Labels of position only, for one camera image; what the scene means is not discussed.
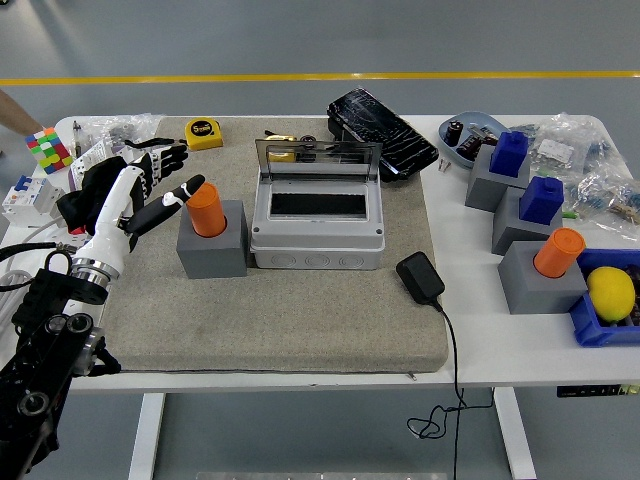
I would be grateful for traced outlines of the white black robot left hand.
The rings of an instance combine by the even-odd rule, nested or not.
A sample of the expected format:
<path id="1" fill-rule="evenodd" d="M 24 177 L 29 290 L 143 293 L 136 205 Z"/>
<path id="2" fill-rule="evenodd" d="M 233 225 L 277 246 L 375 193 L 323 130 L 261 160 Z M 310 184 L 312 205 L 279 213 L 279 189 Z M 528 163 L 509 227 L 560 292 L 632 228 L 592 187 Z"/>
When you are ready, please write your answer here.
<path id="1" fill-rule="evenodd" d="M 112 157 L 84 173 L 79 190 L 65 195 L 59 205 L 68 227 L 82 227 L 90 236 L 72 257 L 70 275 L 99 285 L 117 280 L 125 257 L 138 239 L 155 229 L 194 197 L 205 177 L 196 174 L 163 195 L 152 191 L 188 157 L 182 144 L 145 152 L 128 162 Z"/>

